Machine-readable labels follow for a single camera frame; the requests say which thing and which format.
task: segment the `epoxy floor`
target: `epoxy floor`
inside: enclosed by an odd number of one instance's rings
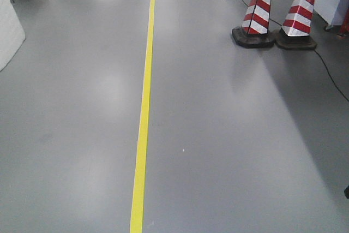
[[[15,9],[27,39],[0,72],[0,232],[128,232],[149,0]],[[143,232],[349,232],[349,103],[313,51],[233,43],[245,12],[156,0]],[[348,96],[349,39],[324,25],[314,15],[311,35]]]

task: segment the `red and white striped traffic cone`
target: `red and white striped traffic cone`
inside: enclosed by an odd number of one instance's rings
[[[309,36],[315,0],[294,0],[279,31],[274,31],[278,47],[287,50],[313,50],[316,42]]]
[[[232,30],[236,44],[243,47],[270,47],[274,36],[268,31],[272,0],[251,0],[242,26]]]

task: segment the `white cabinet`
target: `white cabinet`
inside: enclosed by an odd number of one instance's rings
[[[340,26],[349,7],[349,0],[315,0],[315,11],[329,24]]]
[[[0,70],[10,62],[25,39],[10,0],[0,0]]]

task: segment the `cone base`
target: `cone base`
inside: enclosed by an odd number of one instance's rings
[[[317,42],[309,36],[307,40],[304,41],[296,41],[297,38],[300,37],[288,37],[288,38],[294,38],[295,41],[287,41],[286,37],[284,36],[283,32],[280,32],[280,30],[274,30],[272,33],[275,37],[275,43],[276,45],[281,49],[286,50],[314,50],[317,46]]]
[[[255,49],[259,47],[272,47],[274,45],[274,36],[268,34],[247,35],[242,27],[236,27],[231,32],[237,45],[248,49]]]

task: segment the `yellow tape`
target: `yellow tape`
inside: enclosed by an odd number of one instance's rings
[[[148,40],[143,81],[143,95],[141,105],[140,130],[137,143],[137,157],[135,169],[135,182],[131,210],[130,233],[142,233],[144,195],[146,182],[147,146],[149,110],[151,102],[151,80],[153,60],[153,35],[154,35],[155,0],[151,0],[149,8]]]

